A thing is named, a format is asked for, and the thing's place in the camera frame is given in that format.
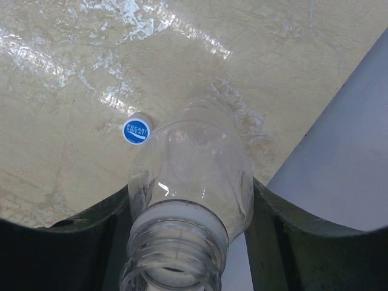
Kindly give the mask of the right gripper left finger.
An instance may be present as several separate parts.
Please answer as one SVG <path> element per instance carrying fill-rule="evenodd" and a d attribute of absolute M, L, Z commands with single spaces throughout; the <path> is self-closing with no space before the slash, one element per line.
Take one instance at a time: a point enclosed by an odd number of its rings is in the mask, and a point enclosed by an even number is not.
<path fill-rule="evenodd" d="M 128 188 L 51 227 L 1 220 L 1 290 L 119 290 Z"/>

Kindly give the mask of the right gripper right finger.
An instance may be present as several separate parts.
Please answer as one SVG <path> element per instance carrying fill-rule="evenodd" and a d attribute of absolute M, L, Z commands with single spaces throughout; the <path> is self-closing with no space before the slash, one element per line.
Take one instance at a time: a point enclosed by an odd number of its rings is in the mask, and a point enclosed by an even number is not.
<path fill-rule="evenodd" d="M 254 180 L 245 232 L 254 290 L 387 290 L 387 228 L 319 218 Z"/>

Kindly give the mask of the blue white Pocari cap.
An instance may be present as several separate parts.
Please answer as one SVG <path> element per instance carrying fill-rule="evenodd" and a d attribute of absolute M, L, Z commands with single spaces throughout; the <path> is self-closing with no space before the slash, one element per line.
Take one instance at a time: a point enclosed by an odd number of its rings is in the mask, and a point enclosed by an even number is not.
<path fill-rule="evenodd" d="M 142 145 L 153 131 L 151 119 L 142 113 L 135 113 L 123 124 L 123 138 L 132 145 Z"/>

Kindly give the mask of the clear crushed plastic bottle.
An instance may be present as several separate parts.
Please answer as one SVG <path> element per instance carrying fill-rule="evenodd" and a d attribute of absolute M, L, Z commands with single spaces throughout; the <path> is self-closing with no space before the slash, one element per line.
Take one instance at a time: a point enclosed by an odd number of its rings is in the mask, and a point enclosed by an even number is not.
<path fill-rule="evenodd" d="M 253 216 L 253 170 L 232 109 L 197 96 L 130 166 L 133 224 L 121 290 L 220 290 L 230 243 Z"/>

